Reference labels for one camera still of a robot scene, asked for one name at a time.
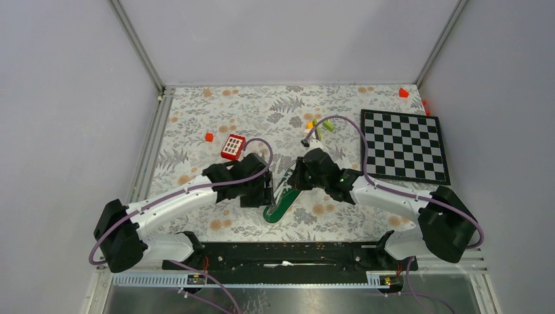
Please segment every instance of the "red box with white buttons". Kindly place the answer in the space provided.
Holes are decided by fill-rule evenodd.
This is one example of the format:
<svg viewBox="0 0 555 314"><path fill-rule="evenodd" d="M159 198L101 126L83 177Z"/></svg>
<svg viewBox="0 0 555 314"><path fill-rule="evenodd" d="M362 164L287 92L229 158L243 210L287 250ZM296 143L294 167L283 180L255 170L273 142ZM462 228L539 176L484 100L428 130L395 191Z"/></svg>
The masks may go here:
<svg viewBox="0 0 555 314"><path fill-rule="evenodd" d="M246 142L244 137L230 134L222 148L221 156L229 160L239 160Z"/></svg>

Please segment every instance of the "gray wall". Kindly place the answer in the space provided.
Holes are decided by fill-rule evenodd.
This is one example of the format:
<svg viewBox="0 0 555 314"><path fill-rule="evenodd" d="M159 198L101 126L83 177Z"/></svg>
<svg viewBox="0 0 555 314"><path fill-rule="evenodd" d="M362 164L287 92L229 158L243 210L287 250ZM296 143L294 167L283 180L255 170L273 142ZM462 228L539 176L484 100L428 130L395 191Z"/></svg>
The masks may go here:
<svg viewBox="0 0 555 314"><path fill-rule="evenodd" d="M422 94L504 313L552 313L555 2L470 1Z"/></svg>
<svg viewBox="0 0 555 314"><path fill-rule="evenodd" d="M156 93L106 1L0 3L0 313L78 313Z"/></svg>
<svg viewBox="0 0 555 314"><path fill-rule="evenodd" d="M166 84L414 82L457 0L122 0Z"/></svg>

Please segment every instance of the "metal corner post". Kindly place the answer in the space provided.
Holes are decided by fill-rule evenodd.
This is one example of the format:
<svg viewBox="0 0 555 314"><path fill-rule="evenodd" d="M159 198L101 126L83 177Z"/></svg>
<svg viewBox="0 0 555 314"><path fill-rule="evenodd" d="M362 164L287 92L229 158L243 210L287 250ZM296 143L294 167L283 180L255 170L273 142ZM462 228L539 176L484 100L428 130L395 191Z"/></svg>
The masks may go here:
<svg viewBox="0 0 555 314"><path fill-rule="evenodd" d="M154 83L154 85L156 86L158 93L162 94L162 92L164 91L164 83L162 82L162 79L158 75L158 72L156 72L156 69L152 64L152 61L149 58L149 55L147 54L145 47L141 43L141 40L139 39L137 32L135 32L135 29L133 28L131 21L129 20L129 18L127 17L127 14L125 13L123 6L121 5L119 0L108 0L108 3L112 7L114 14L120 21L122 28L125 31L125 34L129 38L129 41L131 42L133 49L137 53L137 56L139 56L141 63L145 67L145 70L147 70L152 80L152 83Z"/></svg>
<svg viewBox="0 0 555 314"><path fill-rule="evenodd" d="M447 41L449 34L451 34L451 30L453 30L453 27L457 23L457 20L461 16L461 13L465 9L468 2L469 0L459 0L457 2L457 5L453 9L453 12L451 12L449 19L447 19L447 23L443 27L443 30L441 31L439 38L437 39L432 51L430 52L430 55L426 59L426 62L424 63L422 70L420 70L418 77L414 81L414 84L416 84L417 88L420 88L422 86L422 83L424 82L426 75L430 71L430 68L433 65L434 61L436 60L439 52L445 45L445 42Z"/></svg>

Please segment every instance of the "red block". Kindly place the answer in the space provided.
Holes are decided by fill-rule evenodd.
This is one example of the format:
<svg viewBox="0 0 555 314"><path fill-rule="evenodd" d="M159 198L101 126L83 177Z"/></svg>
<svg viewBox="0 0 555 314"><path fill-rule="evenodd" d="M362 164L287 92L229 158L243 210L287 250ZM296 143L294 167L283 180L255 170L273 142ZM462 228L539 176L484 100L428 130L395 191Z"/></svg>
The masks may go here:
<svg viewBox="0 0 555 314"><path fill-rule="evenodd" d="M221 156L229 160L239 160L241 151L245 147L247 140L239 135L230 134L227 138L224 147L222 148Z"/></svg>
<svg viewBox="0 0 555 314"><path fill-rule="evenodd" d="M404 90L402 87L399 89L399 97L407 98L408 95L409 95L408 92Z"/></svg>

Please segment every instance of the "red object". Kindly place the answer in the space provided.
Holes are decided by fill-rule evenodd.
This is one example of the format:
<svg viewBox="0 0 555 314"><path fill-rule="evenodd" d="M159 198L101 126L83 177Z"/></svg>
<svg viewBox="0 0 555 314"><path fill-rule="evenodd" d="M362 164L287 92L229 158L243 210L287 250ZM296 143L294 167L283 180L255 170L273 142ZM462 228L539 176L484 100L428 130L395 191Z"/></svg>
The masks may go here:
<svg viewBox="0 0 555 314"><path fill-rule="evenodd" d="M246 141L242 136L230 134L222 148L221 156L229 160L239 160Z"/></svg>
<svg viewBox="0 0 555 314"><path fill-rule="evenodd" d="M204 136L204 139L207 142L212 142L214 140L214 135L212 133L206 133L206 135Z"/></svg>
<svg viewBox="0 0 555 314"><path fill-rule="evenodd" d="M408 92L404 90L402 87L399 89L399 97L407 98Z"/></svg>

